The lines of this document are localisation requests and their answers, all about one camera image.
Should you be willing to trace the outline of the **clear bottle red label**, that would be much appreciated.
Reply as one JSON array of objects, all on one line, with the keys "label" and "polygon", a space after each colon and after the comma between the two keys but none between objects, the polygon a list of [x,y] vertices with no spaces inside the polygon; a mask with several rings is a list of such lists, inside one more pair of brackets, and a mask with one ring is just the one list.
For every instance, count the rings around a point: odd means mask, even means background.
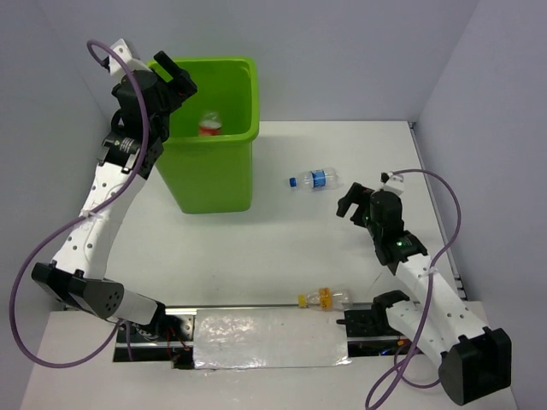
[{"label": "clear bottle red label", "polygon": [[201,136],[221,135],[222,120],[217,111],[206,111],[198,123],[198,134]]}]

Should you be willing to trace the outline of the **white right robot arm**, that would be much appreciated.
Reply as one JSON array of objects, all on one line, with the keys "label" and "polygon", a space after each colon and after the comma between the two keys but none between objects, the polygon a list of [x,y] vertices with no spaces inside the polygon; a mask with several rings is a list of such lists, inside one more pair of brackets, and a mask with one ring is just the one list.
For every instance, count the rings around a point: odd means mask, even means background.
[{"label": "white right robot arm", "polygon": [[438,370],[440,384],[457,405],[466,405],[511,385],[512,342],[468,309],[403,222],[401,190],[392,179],[379,190],[354,183],[338,200],[337,215],[351,205],[350,221],[368,230],[379,263],[406,288],[373,300],[372,325],[381,334],[399,332],[417,343]]}]

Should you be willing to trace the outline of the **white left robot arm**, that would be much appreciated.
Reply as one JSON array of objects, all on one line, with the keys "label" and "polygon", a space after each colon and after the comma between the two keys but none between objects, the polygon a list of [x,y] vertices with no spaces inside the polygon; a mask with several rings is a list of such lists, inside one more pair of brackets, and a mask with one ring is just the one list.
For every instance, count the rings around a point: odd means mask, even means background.
[{"label": "white left robot arm", "polygon": [[188,72],[163,51],[154,56],[170,75],[163,79],[152,68],[132,68],[142,91],[149,121],[149,137],[142,137],[138,99],[126,76],[112,90],[120,104],[103,140],[94,180],[81,209],[82,221],[49,263],[38,263],[32,279],[57,300],[100,319],[126,320],[150,341],[182,337],[187,325],[169,315],[163,303],[127,290],[105,277],[110,250],[121,223],[163,152],[169,137],[170,115],[197,93]]}]

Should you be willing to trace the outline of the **green plastic bin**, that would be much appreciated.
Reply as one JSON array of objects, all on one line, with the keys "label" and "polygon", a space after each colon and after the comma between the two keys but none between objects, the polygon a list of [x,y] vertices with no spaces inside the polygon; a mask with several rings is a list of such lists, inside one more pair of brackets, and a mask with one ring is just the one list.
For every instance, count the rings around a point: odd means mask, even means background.
[{"label": "green plastic bin", "polygon": [[[190,74],[197,93],[171,114],[156,169],[186,214],[245,211],[260,121],[256,64],[246,56],[178,57],[175,63]],[[198,134],[206,111],[220,114],[221,135]]]}]

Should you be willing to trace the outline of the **clear bottle blue cap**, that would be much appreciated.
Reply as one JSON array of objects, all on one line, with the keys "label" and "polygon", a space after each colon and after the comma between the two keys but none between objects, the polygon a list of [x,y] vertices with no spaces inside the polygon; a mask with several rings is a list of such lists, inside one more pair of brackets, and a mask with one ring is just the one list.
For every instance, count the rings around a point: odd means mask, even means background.
[{"label": "clear bottle blue cap", "polygon": [[341,180],[334,168],[324,167],[300,173],[289,178],[288,183],[293,190],[318,191],[338,188]]}]

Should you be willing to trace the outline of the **clear bottle yellow cap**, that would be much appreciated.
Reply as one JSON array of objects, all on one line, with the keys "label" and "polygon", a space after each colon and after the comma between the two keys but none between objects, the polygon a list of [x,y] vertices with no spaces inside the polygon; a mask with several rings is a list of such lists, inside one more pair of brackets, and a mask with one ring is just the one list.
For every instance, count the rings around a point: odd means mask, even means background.
[{"label": "clear bottle yellow cap", "polygon": [[297,305],[300,308],[330,312],[347,310],[352,307],[353,301],[348,290],[324,287],[309,294],[300,294],[297,297]]}]

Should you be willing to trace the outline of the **silver foil sheet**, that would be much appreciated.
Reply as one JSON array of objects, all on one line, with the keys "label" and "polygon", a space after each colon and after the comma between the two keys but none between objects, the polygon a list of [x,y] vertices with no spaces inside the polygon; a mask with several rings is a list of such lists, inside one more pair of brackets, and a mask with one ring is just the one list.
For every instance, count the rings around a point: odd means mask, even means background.
[{"label": "silver foil sheet", "polygon": [[340,312],[298,307],[197,312],[196,369],[307,368],[350,363]]}]

